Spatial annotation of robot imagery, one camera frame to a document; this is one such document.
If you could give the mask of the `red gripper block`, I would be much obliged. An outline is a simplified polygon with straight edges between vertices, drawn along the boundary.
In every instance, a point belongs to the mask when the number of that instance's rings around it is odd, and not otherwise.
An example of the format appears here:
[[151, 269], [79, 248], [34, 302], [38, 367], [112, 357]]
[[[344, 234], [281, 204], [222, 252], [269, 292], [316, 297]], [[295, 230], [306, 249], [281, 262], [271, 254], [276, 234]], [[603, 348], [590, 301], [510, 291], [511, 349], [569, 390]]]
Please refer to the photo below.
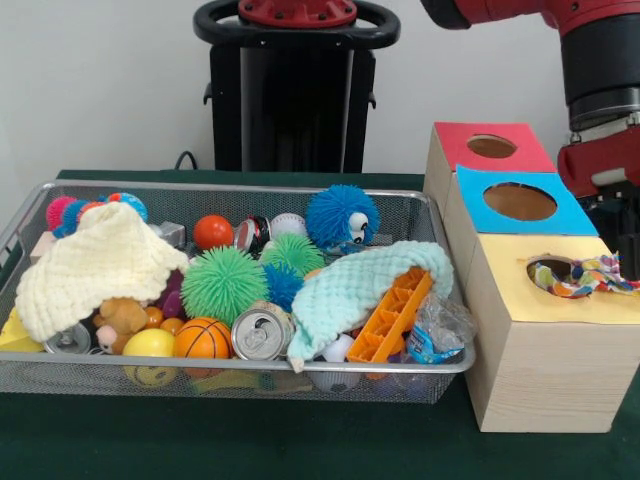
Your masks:
[[558, 154], [558, 172], [577, 197], [598, 194], [593, 176], [622, 170], [624, 179], [639, 186], [639, 127], [597, 140], [563, 147]]

